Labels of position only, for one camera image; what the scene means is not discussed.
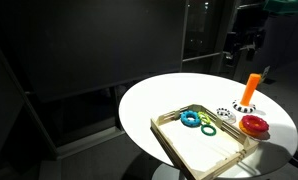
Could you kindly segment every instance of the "table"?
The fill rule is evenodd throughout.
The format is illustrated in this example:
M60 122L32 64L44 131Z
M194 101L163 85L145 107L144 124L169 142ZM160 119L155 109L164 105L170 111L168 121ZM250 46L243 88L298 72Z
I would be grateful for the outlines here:
M190 104L201 104L213 113L219 107L228 108L236 115L234 125L238 127L239 119L245 114L234 110L232 102L241 99L244 90L244 84L212 75L159 75L139 82L126 92L119 106L119 117L128 136L140 148L173 166L150 130L150 118ZM264 175L284 166L296 152L297 129L284 109L257 90L250 103L257 106L257 111L253 114L269 124L270 139L262 141L252 155L219 177L246 178Z

